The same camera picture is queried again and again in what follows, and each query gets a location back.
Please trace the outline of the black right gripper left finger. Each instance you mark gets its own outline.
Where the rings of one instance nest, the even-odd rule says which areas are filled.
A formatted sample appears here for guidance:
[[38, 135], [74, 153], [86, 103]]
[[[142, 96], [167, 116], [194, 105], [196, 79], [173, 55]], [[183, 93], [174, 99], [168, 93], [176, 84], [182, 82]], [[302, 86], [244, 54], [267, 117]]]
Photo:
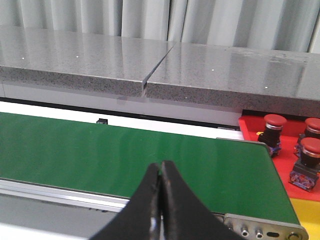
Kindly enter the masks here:
[[161, 231], [159, 167], [147, 167], [126, 206], [92, 240], [158, 240]]

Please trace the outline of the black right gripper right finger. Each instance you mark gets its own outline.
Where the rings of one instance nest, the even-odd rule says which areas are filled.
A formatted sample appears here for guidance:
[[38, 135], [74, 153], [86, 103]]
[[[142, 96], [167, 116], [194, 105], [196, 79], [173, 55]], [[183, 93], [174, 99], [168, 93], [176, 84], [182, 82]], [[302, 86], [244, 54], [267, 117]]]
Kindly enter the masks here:
[[242, 239], [209, 211], [169, 160], [161, 164], [161, 204], [166, 240]]

